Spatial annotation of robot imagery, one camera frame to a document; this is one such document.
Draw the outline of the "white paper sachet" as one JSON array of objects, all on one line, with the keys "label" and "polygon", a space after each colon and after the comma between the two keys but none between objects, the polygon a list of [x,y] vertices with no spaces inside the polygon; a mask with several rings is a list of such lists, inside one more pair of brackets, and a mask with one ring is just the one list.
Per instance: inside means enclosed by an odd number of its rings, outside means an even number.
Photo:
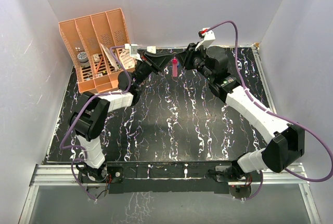
[{"label": "white paper sachet", "polygon": [[109,60],[111,66],[114,68],[115,71],[118,71],[119,70],[118,63],[114,59],[113,53],[102,43],[100,43],[100,46],[101,46],[102,50],[104,51],[104,53],[106,54],[106,57]]}]

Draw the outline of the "orange pen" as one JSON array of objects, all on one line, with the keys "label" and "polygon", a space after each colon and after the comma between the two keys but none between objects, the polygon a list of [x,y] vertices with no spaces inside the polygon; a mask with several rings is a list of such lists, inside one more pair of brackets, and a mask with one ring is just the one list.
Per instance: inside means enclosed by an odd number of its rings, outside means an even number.
[{"label": "orange pen", "polygon": [[102,62],[103,62],[103,58],[100,59],[98,65],[97,65],[97,67],[96,67],[96,70],[95,70],[96,74],[98,73],[99,68],[100,68]]}]

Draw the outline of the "orange plastic file organizer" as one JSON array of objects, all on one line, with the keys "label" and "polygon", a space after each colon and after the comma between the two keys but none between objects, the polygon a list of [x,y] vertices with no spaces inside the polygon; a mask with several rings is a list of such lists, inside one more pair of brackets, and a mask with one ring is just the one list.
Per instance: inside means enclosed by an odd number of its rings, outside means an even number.
[{"label": "orange plastic file organizer", "polygon": [[[60,35],[73,61],[80,93],[86,91],[103,93],[117,90],[118,75],[121,66],[115,71],[111,66],[100,43],[105,45],[119,59],[119,51],[124,44],[130,44],[125,17],[122,9],[117,8],[97,14],[83,16],[59,23]],[[77,55],[85,51],[90,67],[81,67]],[[102,54],[103,62],[96,74],[98,63],[94,62],[93,54]]]}]

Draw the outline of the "grey round tin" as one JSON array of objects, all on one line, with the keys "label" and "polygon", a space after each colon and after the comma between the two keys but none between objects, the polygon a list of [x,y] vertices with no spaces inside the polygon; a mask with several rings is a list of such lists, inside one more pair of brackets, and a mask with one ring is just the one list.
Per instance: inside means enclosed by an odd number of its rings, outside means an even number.
[{"label": "grey round tin", "polygon": [[83,68],[90,67],[88,55],[85,51],[79,52],[77,55],[77,59]]}]

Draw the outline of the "small white card box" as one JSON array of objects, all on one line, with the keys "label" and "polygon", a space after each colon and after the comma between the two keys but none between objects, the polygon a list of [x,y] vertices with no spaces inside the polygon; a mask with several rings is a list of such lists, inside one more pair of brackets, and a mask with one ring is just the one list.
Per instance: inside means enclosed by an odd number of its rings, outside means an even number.
[{"label": "small white card box", "polygon": [[93,59],[95,63],[100,62],[102,57],[103,57],[102,54],[93,54]]}]

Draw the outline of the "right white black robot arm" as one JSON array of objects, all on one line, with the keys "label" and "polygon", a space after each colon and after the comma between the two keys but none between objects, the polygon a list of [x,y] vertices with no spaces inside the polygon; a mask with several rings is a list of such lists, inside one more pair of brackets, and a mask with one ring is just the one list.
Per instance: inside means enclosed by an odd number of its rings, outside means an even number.
[{"label": "right white black robot arm", "polygon": [[304,154],[304,129],[270,115],[269,108],[242,87],[228,68],[229,58],[224,48],[197,49],[190,43],[175,57],[185,70],[196,70],[203,75],[211,92],[240,113],[267,143],[264,149],[248,152],[232,163],[235,179],[243,181],[255,170],[280,173]]}]

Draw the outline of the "white label packet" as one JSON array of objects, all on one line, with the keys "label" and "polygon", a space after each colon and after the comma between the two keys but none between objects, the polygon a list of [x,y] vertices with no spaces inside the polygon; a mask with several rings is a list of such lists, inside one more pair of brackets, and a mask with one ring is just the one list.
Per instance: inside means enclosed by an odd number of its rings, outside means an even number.
[{"label": "white label packet", "polygon": [[129,50],[121,49],[119,51],[119,60],[126,70],[135,68],[136,62],[135,59],[130,56]]}]

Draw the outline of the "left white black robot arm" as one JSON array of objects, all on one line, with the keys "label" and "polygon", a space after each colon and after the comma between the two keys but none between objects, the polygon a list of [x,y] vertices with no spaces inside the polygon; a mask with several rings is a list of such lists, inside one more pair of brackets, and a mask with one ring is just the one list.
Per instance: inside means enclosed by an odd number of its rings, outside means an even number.
[{"label": "left white black robot arm", "polygon": [[77,109],[69,119],[70,129],[80,142],[84,152],[83,166],[76,168],[90,180],[104,181],[107,177],[107,164],[103,155],[100,134],[104,129],[109,112],[136,105],[141,96],[141,83],[150,76],[162,72],[174,58],[174,54],[153,54],[143,51],[133,72],[122,71],[118,75],[118,90],[100,96],[85,92],[78,102]]}]

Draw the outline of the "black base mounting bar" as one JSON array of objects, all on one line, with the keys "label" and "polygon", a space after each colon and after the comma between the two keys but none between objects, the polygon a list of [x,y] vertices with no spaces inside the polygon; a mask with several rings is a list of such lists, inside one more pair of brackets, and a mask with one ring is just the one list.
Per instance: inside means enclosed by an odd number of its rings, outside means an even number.
[{"label": "black base mounting bar", "polygon": [[250,188],[260,182],[257,172],[236,179],[231,162],[108,162],[108,193],[214,192],[228,194],[233,186]]}]

